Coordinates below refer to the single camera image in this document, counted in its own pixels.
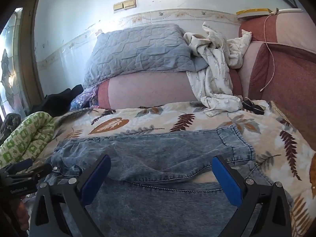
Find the person left hand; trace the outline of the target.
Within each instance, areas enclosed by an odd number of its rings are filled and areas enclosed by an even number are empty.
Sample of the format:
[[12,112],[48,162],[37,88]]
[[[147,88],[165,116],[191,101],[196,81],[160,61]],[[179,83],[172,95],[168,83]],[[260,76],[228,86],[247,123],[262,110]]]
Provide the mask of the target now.
[[16,216],[20,228],[23,231],[29,229],[29,214],[21,199],[14,199],[10,202],[12,211]]

